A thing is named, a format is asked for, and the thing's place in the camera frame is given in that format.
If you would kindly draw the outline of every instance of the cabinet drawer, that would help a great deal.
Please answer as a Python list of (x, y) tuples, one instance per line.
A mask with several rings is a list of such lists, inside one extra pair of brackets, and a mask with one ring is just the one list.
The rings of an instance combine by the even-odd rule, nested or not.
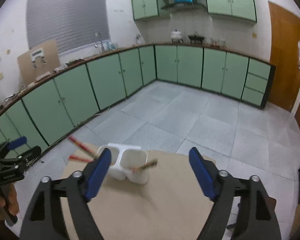
[(263, 94), (245, 87), (241, 99), (260, 106), (263, 99)]
[(267, 80), (248, 73), (245, 86), (258, 90), (261, 93), (264, 93), (266, 91), (267, 83)]
[(251, 58), (249, 61), (248, 72), (268, 79), (270, 65)]

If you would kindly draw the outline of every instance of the white container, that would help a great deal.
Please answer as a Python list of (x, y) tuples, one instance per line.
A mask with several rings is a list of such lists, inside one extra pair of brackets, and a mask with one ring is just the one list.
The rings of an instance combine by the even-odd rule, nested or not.
[(121, 145), (109, 143), (99, 148), (97, 154), (101, 154), (105, 148), (111, 151), (111, 165), (108, 174), (117, 179), (124, 180), (126, 177), (131, 182), (145, 184), (149, 179), (149, 171), (142, 173), (132, 173), (131, 168), (146, 164), (148, 154), (140, 146)]

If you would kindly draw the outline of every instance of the electrical outlet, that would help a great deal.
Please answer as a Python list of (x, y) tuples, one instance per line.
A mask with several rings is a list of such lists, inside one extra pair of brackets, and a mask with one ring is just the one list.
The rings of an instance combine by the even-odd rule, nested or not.
[(3, 73), (1, 72), (0, 73), (0, 80), (2, 80), (3, 79)]

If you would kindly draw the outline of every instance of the gray roller blind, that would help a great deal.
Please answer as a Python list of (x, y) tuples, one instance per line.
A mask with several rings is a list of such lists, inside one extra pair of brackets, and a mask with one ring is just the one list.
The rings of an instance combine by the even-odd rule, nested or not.
[(106, 0), (28, 0), (29, 48), (55, 39), (58, 52), (109, 39)]

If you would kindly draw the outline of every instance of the cardboard sheet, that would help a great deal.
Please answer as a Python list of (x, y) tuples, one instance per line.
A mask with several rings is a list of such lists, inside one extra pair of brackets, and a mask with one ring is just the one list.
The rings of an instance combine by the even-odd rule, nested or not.
[[(97, 152), (98, 147), (86, 145)], [(81, 150), (75, 154), (87, 158)], [(161, 151), (148, 154), (148, 160), (158, 158), (158, 165), (149, 170), (145, 185), (106, 175), (97, 197), (88, 204), (101, 234), (105, 240), (197, 239), (212, 201), (203, 195), (188, 156)], [(70, 161), (62, 178), (82, 171), (85, 165)], [(78, 239), (67, 200), (61, 201), (70, 239)]]

